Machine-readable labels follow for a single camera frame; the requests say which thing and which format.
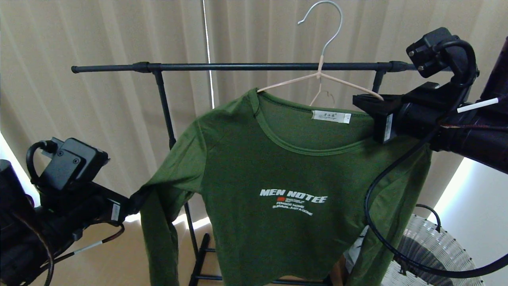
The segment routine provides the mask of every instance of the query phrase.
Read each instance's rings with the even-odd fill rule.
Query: woven white basket
[[[432,268],[464,271],[476,268],[466,250],[443,228],[422,217],[413,215],[404,231],[398,250],[407,257]],[[435,276],[426,272],[400,273],[401,266],[392,261],[386,272],[383,286],[484,286],[481,277],[455,279]]]

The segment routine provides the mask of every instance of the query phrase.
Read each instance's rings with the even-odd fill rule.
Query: clothing label
[[[326,201],[328,196],[315,196],[307,193],[289,191],[280,189],[262,189],[260,196],[277,196],[275,204],[272,209],[288,209],[303,212],[307,215],[312,215],[311,212],[305,209],[306,202],[315,204],[322,204]]]
[[[351,113],[331,112],[323,110],[313,110],[312,119],[333,121],[338,123],[347,123],[351,119]]]
[[[113,204],[113,209],[111,210],[111,220],[118,221],[119,215],[120,215],[120,205]]]
[[[390,135],[392,135],[392,120],[393,120],[393,113],[388,115],[388,117],[386,118],[385,141],[390,139]]]

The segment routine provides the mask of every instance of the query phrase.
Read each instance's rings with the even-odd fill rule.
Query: white neck tag
[[[351,119],[351,113],[313,110],[312,119],[349,124],[349,121]]]

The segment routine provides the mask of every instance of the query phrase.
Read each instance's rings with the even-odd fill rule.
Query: curtain fold
[[[313,9],[316,1],[205,0],[210,58],[213,63],[308,63],[319,61],[323,45],[337,31],[339,13],[330,4]],[[441,26],[471,43],[482,74],[472,87],[469,100],[475,101],[501,51],[508,26],[508,2],[503,0],[390,0],[336,1],[344,13],[341,31],[325,53],[325,62],[410,62],[407,46]],[[310,74],[312,71],[216,71],[212,72],[215,104],[240,97],[253,87]],[[326,71],[327,74],[372,88],[375,72]],[[426,81],[446,83],[450,73],[428,79],[416,71],[385,75],[381,93],[404,94]],[[310,79],[268,90],[277,97],[310,104],[319,82]],[[356,109],[352,95],[361,92],[323,80],[323,91],[314,106]],[[462,157],[439,152],[433,163],[420,202],[434,206]],[[426,215],[426,210],[417,210]]]
[[[112,158],[96,181],[132,194],[169,150],[155,79],[136,72],[73,74],[71,66],[206,62],[202,3],[2,2],[0,13],[2,132],[24,133],[7,136],[20,161],[34,142],[75,137]],[[211,108],[208,73],[163,75],[178,137]]]

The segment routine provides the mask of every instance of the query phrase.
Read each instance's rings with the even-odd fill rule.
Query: shirt sleeve
[[[372,220],[391,245],[397,246],[402,239],[429,167],[430,150],[424,150],[413,168],[384,188],[371,205]],[[392,259],[393,253],[369,228],[346,286],[380,285]]]
[[[171,222],[183,204],[200,192],[205,163],[206,144],[195,121],[141,187],[150,193],[140,212],[152,285],[178,285],[178,237]]]

